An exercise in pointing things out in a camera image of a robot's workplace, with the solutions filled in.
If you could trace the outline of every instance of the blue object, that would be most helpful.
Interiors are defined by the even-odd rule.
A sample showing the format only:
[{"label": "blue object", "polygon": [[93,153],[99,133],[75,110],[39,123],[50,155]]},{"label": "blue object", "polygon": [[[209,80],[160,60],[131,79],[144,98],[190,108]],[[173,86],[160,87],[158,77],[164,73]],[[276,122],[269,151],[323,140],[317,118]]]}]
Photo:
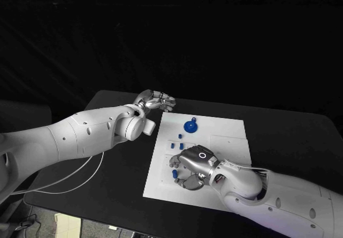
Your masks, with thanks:
[{"label": "blue object", "polygon": [[177,170],[173,170],[173,178],[177,178]]},{"label": "blue object", "polygon": [[191,118],[191,120],[184,123],[183,128],[187,133],[196,132],[197,130],[196,118]]}]

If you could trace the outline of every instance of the floor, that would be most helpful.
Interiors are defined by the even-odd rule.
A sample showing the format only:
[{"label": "floor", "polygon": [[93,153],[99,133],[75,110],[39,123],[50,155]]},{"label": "floor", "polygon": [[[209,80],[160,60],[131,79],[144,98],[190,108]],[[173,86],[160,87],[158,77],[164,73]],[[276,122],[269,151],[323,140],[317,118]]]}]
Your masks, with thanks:
[{"label": "floor", "polygon": [[[56,231],[56,222],[54,222],[54,214],[56,212],[49,211],[46,209],[27,206],[26,204],[20,205],[20,210],[24,211],[26,214],[36,214],[37,221],[41,223],[41,227],[39,230],[39,238],[54,238]],[[27,229],[26,232],[21,230],[16,234],[16,238],[36,238],[39,224],[34,223]],[[124,229],[111,230],[108,225],[96,223],[93,221],[82,219],[82,232],[80,238],[131,238],[132,232]]]}]

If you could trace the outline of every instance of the blue circular disk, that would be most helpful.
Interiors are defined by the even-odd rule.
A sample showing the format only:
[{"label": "blue circular disk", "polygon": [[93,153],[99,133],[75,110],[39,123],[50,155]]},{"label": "blue circular disk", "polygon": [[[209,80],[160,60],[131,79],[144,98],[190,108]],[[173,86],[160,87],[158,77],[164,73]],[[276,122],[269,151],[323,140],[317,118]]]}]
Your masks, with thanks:
[{"label": "blue circular disk", "polygon": [[184,131],[187,133],[194,133],[196,132],[197,124],[196,124],[196,119],[194,118],[191,118],[191,120],[184,123],[183,128],[184,128]]}]

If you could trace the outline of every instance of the blue knob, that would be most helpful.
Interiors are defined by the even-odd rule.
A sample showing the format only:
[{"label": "blue knob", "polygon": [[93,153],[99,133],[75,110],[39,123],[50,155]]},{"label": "blue knob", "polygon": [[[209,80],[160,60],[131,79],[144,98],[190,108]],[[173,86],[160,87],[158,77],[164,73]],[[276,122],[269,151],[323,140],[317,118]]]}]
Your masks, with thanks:
[{"label": "blue knob", "polygon": [[173,170],[173,178],[177,178],[177,170]]},{"label": "blue knob", "polygon": [[183,128],[187,133],[196,132],[197,130],[196,118],[191,118],[191,120],[184,123]]}]

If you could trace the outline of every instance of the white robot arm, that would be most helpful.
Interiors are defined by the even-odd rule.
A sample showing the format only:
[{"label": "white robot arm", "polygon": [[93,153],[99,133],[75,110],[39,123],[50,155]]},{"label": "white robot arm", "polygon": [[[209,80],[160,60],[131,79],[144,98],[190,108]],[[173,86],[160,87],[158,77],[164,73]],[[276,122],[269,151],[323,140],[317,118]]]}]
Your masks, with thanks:
[{"label": "white robot arm", "polygon": [[57,123],[30,130],[0,133],[0,204],[27,177],[53,163],[85,158],[151,135],[150,109],[171,111],[174,98],[145,90],[134,104],[75,113]]},{"label": "white robot arm", "polygon": [[314,183],[269,170],[219,161],[197,145],[171,157],[170,167],[194,173],[174,182],[188,190],[201,189],[203,179],[227,209],[291,238],[343,237],[343,196]]}]

